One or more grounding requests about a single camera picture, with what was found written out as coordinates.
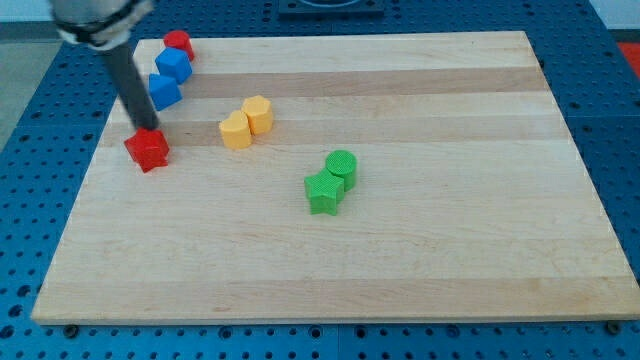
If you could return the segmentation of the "grey robot arm end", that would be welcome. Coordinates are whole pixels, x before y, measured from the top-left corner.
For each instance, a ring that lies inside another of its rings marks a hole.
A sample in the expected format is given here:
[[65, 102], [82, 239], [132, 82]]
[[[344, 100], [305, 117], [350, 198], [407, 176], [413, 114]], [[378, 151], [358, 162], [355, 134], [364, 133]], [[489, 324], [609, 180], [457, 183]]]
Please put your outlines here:
[[154, 10], [153, 0], [49, 0], [49, 5], [64, 41], [99, 51], [127, 42], [134, 26]]

